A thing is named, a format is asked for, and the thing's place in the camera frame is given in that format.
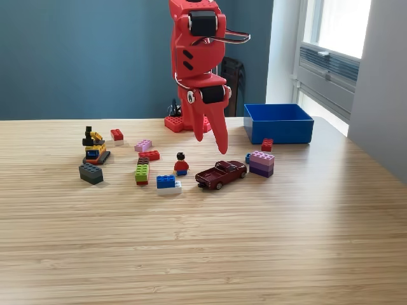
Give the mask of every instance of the blue plastic bin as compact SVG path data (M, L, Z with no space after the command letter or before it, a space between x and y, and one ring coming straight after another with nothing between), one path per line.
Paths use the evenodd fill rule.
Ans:
M312 139L314 120L297 104L247 104L244 128L252 144L304 144Z

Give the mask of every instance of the black lego piece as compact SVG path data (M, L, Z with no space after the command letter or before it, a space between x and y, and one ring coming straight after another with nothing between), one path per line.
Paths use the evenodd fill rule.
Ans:
M103 182L102 169L89 163L79 166L79 175L82 180L93 185Z
M214 11L190 11L192 36L216 36L216 14Z

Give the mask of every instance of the lego brick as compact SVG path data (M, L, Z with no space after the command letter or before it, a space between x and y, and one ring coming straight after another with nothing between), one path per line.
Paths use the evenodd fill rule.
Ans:
M173 132L184 130L184 120L182 117L173 118L172 116L167 116L164 120L164 125Z
M93 185L103 181L102 170L99 167L89 163L79 166L79 176L82 180Z
M256 175L259 175L259 176L262 176L262 177L266 177L266 178L269 178L269 177L271 177L271 176L274 174L274 168L273 168L273 170L271 170L270 172L266 172L266 171L264 171L264 170L258 170L257 168L253 168L253 167L250 166L249 171L250 171L251 173L255 173Z
M157 189L167 189L176 186L176 176L157 176Z
M153 145L152 141L143 140L134 146L134 151L139 151L140 153L143 153L144 151L149 149L152 145Z
M263 144L261 145L262 151L272 151L273 149L273 140L272 139L264 139Z
M183 187L180 181L176 182L175 187L157 189L157 194L160 196L181 194L183 192Z
M110 131L110 135L112 136L112 140L114 141L121 141L124 140L123 134L119 129L112 129Z
M160 159L160 153L158 151L139 152L139 157L149 158L150 161L155 161Z
M251 161L250 167L257 168L258 170L262 170L264 172L271 172L274 169L274 163L271 165L264 165L258 162Z
M122 146L124 145L125 141L124 140L119 140L114 142L114 146Z
M149 158L139 158L137 165L148 165L150 163Z
M148 181L149 177L149 166L148 165L137 165L134 173L136 182Z
M89 159L86 159L86 157L85 157L85 158L83 158L83 164L90 163L90 164L93 164L93 165L103 165L106 162L106 160L107 160L107 158L109 156L110 156L110 151L105 151L96 160L89 160Z
M250 155L250 162L251 161L270 166L274 164L274 156L271 154L265 154L261 151L254 151Z
M102 169L95 165L85 163L79 166L79 173L89 178L97 178L102 175Z

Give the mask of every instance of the red lego baseplate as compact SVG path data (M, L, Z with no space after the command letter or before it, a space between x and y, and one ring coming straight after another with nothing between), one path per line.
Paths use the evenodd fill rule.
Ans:
M160 159L160 153L158 151L144 151L139 152L140 158L149 158L150 161L155 161Z
M262 151L272 151L273 149L273 140L272 139L264 139L263 144L261 145Z
M112 129L110 131L110 134L111 134L113 140L115 140L115 141L121 141L124 139L123 134L121 133L120 129Z
M174 118L172 116L167 116L164 120L164 125L169 130L176 133L185 130L184 119L182 117ZM207 133L210 132L211 130L212 128L210 127L210 123L207 117L205 117L205 119L203 120L203 132Z

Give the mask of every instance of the stacked lego bricks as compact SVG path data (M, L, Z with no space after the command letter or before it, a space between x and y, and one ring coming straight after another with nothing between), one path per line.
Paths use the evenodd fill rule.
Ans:
M249 171L266 178L274 173L274 156L261 151L254 151L250 155Z
M137 168L135 169L134 178L138 186L148 185L150 176L149 159L139 158Z
M182 192L181 182L176 181L176 176L157 176L157 194L172 195L181 194Z

